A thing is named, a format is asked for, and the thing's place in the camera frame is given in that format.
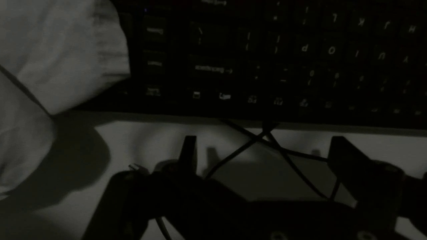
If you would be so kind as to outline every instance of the desk surface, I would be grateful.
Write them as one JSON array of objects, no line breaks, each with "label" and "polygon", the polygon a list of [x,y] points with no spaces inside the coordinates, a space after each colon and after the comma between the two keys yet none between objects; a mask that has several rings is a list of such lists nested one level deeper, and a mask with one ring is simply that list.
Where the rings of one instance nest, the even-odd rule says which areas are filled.
[{"label": "desk surface", "polygon": [[[50,156],[8,200],[0,203],[0,239],[78,240],[110,177],[128,169],[130,164],[154,169],[159,161],[179,156],[184,136],[196,135],[198,172],[202,175],[210,163],[247,141],[239,132],[214,120],[198,124],[154,120],[88,112],[56,117],[60,133]],[[290,149],[322,156],[327,156],[333,136],[346,136],[371,159],[393,163],[417,177],[427,172],[427,137],[283,128],[274,133]],[[296,163],[322,191],[333,189],[335,177],[326,164],[303,159]],[[215,177],[248,200],[317,199],[276,152],[260,144],[239,155]],[[354,201],[346,191],[339,192],[338,200]],[[405,219],[399,220],[398,231],[413,240],[427,240]],[[174,229],[172,235],[175,240],[182,239]],[[143,239],[163,237],[151,223]]]}]

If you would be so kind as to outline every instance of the keyboard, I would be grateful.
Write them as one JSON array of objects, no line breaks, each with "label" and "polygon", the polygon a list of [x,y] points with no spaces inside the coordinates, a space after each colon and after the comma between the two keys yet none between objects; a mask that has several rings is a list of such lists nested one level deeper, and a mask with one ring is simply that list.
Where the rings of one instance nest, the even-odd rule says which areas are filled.
[{"label": "keyboard", "polygon": [[427,0],[115,0],[132,79],[98,109],[427,128]]}]

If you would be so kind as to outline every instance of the fabric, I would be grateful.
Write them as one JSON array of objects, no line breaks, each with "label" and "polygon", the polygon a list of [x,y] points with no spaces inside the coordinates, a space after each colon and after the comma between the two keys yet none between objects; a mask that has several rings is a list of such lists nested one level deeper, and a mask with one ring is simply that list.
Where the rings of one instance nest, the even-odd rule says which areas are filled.
[{"label": "fabric", "polygon": [[55,125],[48,113],[0,68],[0,200],[50,152]]},{"label": "fabric", "polygon": [[0,0],[0,65],[54,115],[130,75],[110,0]]}]

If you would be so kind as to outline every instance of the black cable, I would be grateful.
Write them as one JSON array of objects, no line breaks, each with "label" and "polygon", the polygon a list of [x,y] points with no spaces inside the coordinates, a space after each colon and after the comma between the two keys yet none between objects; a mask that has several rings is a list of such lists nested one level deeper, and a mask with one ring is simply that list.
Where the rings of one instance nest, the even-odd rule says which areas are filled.
[{"label": "black cable", "polygon": [[326,195],[323,195],[319,188],[317,188],[310,179],[298,168],[298,165],[292,161],[292,159],[288,156],[288,153],[282,148],[279,141],[272,136],[271,132],[267,133],[268,140],[276,145],[276,149],[279,149],[283,159],[291,165],[291,168],[295,171],[295,173],[310,187],[317,195],[319,195],[322,199],[329,200]]},{"label": "black cable", "polygon": [[[255,139],[256,135],[254,135],[252,132],[244,129],[243,127],[230,121],[230,120],[222,120],[223,123],[226,123],[227,125],[230,125],[231,128],[239,131],[240,133],[246,135],[247,137],[250,139]],[[325,159],[325,157],[321,157],[321,156],[314,156],[314,155],[307,155],[307,153],[303,153],[303,152],[296,152],[296,151],[291,151],[291,149],[287,149],[287,148],[283,148],[283,147],[276,147],[275,144],[270,143],[270,141],[266,141],[264,139],[259,139],[259,143],[275,149],[275,151],[284,151],[287,155],[292,155],[292,156],[298,156],[298,157],[305,157],[305,159],[311,159],[311,160],[317,160],[317,161],[329,161],[329,159]]]},{"label": "black cable", "polygon": [[339,179],[337,179],[335,185],[334,185],[334,189],[333,189],[333,192],[331,192],[331,195],[330,195],[330,201],[331,201],[331,203],[335,201],[335,197],[337,197],[337,195],[338,195],[338,191],[339,191],[339,187],[341,187],[341,185],[342,185],[342,183],[339,181]]},{"label": "black cable", "polygon": [[226,159],[223,159],[222,161],[219,161],[218,164],[215,164],[211,171],[206,175],[206,179],[211,179],[215,172],[218,172],[222,167],[224,167],[227,163],[230,163],[231,160],[234,160],[236,156],[239,156],[243,151],[246,151],[247,148],[250,148],[251,145],[254,145],[255,143],[258,143],[259,140],[262,140],[268,132],[271,132],[272,129],[275,129],[278,127],[278,124],[271,125],[268,129],[264,129],[262,133],[255,135],[255,137],[252,137],[250,141],[247,141],[244,145],[242,145],[240,148],[238,148],[235,152],[232,152],[231,155],[228,155]]},{"label": "black cable", "polygon": [[166,240],[172,240],[172,237],[171,237],[171,235],[170,235],[170,232],[168,232],[168,229],[167,229],[167,227],[166,227],[166,224],[164,224],[164,221],[163,221],[163,219],[162,219],[162,217],[158,217],[158,219],[156,219],[156,223],[158,223],[158,225],[159,225],[159,228],[160,228],[160,232],[162,232],[162,235],[164,236],[164,239],[166,239]]}]

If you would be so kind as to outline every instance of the cable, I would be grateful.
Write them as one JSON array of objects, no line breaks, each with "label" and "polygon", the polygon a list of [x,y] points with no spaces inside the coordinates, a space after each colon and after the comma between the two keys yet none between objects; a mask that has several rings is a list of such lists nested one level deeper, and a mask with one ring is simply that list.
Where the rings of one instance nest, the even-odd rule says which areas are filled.
[{"label": "cable", "polygon": [[334,189],[333,189],[333,192],[331,192],[331,195],[330,195],[330,201],[331,201],[331,203],[335,201],[335,197],[337,197],[337,193],[338,193],[341,185],[342,185],[342,183],[339,181],[339,179],[337,179],[335,185],[334,185]]},{"label": "cable", "polygon": [[[230,121],[230,120],[222,120],[223,123],[226,123],[227,125],[230,125],[231,128],[236,129],[238,132],[246,135],[247,137],[250,139],[255,139],[256,135],[254,135],[252,132],[244,129],[243,127]],[[325,159],[325,157],[321,157],[321,156],[314,156],[314,155],[307,155],[307,153],[303,153],[303,152],[296,152],[296,151],[291,151],[291,149],[287,149],[287,148],[283,148],[283,147],[276,147],[275,144],[270,143],[270,141],[266,141],[264,139],[259,139],[259,141],[275,151],[284,151],[287,155],[292,155],[292,156],[299,156],[299,157],[305,157],[305,159],[311,159],[311,160],[317,160],[317,161],[323,161],[323,163],[327,163],[329,159]]]},{"label": "cable", "polygon": [[164,221],[163,221],[163,219],[162,219],[162,217],[158,217],[158,219],[156,219],[156,223],[158,223],[158,225],[159,225],[159,228],[160,228],[160,232],[162,232],[162,235],[164,236],[164,239],[166,239],[166,240],[172,240],[172,237],[171,237],[171,235],[170,235],[170,232],[168,232],[168,229],[167,229],[167,227],[166,227],[166,224],[164,224]]},{"label": "cable", "polygon": [[292,161],[292,159],[288,156],[288,153],[280,147],[279,141],[272,136],[271,132],[267,133],[268,140],[276,145],[276,148],[279,149],[280,155],[283,156],[283,159],[291,165],[291,168],[295,171],[295,173],[317,193],[319,195],[322,199],[329,200],[329,197],[326,195],[323,195],[319,188],[317,188],[310,179],[298,168],[298,165],[295,165],[295,163]]},{"label": "cable", "polygon": [[230,163],[231,160],[234,160],[236,156],[239,156],[243,151],[246,151],[247,148],[250,148],[251,145],[254,145],[255,143],[258,143],[259,140],[262,140],[266,135],[268,135],[268,132],[271,132],[272,129],[275,129],[278,127],[278,124],[271,125],[270,128],[263,129],[262,133],[255,135],[255,137],[252,137],[250,141],[247,141],[244,145],[242,145],[240,148],[238,148],[235,152],[232,152],[231,155],[228,155],[226,159],[223,159],[222,161],[219,161],[218,164],[215,164],[212,167],[212,169],[207,173],[206,179],[211,179],[215,172],[218,172],[222,167],[224,167],[227,163]]}]

